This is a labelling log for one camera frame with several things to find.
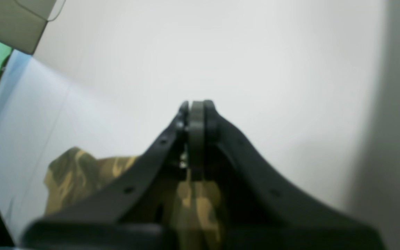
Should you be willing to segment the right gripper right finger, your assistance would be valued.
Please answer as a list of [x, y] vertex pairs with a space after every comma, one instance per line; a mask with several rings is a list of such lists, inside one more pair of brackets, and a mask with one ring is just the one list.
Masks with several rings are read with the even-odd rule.
[[205, 112], [205, 174], [229, 210], [224, 250], [384, 250], [377, 230], [317, 201], [260, 155], [210, 100]]

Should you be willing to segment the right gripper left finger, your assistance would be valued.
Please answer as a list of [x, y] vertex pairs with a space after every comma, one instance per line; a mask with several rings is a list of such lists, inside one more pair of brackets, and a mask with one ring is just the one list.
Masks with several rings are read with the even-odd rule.
[[155, 223], [154, 212], [139, 215], [160, 179], [178, 181], [171, 163], [184, 150], [189, 103], [125, 173], [101, 190], [58, 212], [33, 221], [21, 236], [28, 250], [171, 250], [174, 230]]

